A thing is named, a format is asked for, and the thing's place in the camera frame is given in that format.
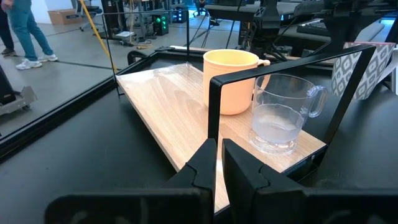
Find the white sneaker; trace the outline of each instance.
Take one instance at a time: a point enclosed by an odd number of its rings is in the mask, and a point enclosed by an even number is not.
[[[55,54],[52,55],[43,55],[39,57],[40,62],[54,62],[58,60],[58,57]]]
[[[39,61],[30,61],[27,60],[26,58],[22,60],[22,63],[20,63],[19,65],[16,65],[16,68],[18,70],[27,70],[27,69],[31,69],[31,68],[39,68],[41,67],[43,64],[41,64]]]

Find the person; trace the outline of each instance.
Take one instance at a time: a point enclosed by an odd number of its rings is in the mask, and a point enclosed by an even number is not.
[[[58,60],[43,32],[36,24],[33,13],[30,10],[32,0],[2,0],[1,6],[6,9],[11,27],[25,51],[25,58],[21,64],[16,65],[17,69],[39,68],[42,66],[42,62]],[[37,58],[30,34],[35,37],[41,46],[44,56]]]
[[[10,27],[6,12],[0,7],[0,38],[6,48],[1,52],[3,56],[16,56],[14,51],[14,41],[12,41]]]
[[[207,4],[207,2],[205,1],[205,0],[197,0],[196,2],[195,2],[195,4],[197,5],[197,11],[198,11],[198,16],[200,16],[200,14],[201,14],[201,11],[200,11],[200,9],[201,8],[204,8],[205,6],[206,6],[206,4]]]

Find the wooden board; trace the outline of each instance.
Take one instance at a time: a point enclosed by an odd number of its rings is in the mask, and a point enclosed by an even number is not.
[[[176,170],[180,170],[207,138],[208,108],[203,104],[203,74],[190,64],[173,65],[118,77],[118,83]],[[216,174],[215,211],[227,206],[221,165],[221,140],[230,138],[262,162],[283,172],[325,143],[301,131],[290,155],[263,154],[248,142],[251,109],[221,116]]]

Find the jeans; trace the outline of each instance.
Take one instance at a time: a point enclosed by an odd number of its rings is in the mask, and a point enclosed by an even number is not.
[[[7,14],[0,7],[0,38],[7,49],[14,50],[10,27],[8,26]]]
[[[30,61],[37,61],[37,56],[32,39],[30,38],[30,34],[35,37],[43,49],[44,54],[54,54],[43,32],[37,26],[33,13],[30,9],[28,11],[22,11],[13,8],[8,10],[8,15],[11,21],[11,27],[25,51],[25,58]]]

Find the clear plastic pitcher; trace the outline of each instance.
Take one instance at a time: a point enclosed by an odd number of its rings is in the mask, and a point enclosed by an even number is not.
[[[283,74],[257,78],[250,142],[262,152],[291,153],[305,121],[321,113],[327,95],[324,86],[316,86],[303,78]]]

